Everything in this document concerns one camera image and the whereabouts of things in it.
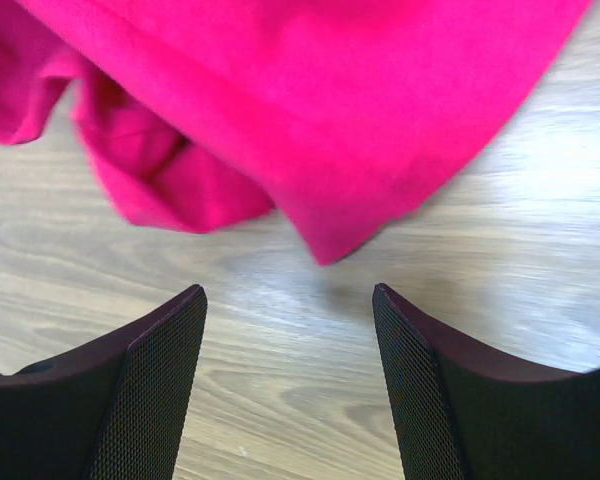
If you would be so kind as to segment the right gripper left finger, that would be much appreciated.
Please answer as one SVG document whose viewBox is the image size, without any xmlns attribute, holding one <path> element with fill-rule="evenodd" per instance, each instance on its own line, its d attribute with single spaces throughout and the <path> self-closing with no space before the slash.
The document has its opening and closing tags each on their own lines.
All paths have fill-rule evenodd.
<svg viewBox="0 0 600 480">
<path fill-rule="evenodd" d="M 0 373 L 0 479 L 170 479 L 207 314 L 192 285 L 65 353 Z"/>
</svg>

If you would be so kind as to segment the magenta t shirt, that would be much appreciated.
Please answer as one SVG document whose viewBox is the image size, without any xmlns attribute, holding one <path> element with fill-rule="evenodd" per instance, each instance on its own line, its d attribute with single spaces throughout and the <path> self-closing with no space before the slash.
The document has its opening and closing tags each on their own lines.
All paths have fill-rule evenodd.
<svg viewBox="0 0 600 480">
<path fill-rule="evenodd" d="M 511 119 L 586 1 L 0 1 L 0 144 L 71 83 L 118 212 L 282 211 L 316 262 L 419 208 Z"/>
</svg>

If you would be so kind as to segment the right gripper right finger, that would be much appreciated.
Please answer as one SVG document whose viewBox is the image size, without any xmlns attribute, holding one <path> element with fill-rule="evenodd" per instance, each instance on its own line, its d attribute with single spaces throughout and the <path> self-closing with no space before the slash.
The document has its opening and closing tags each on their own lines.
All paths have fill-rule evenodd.
<svg viewBox="0 0 600 480">
<path fill-rule="evenodd" d="M 384 284 L 372 306 L 406 478 L 600 479 L 600 368 L 513 356 Z"/>
</svg>

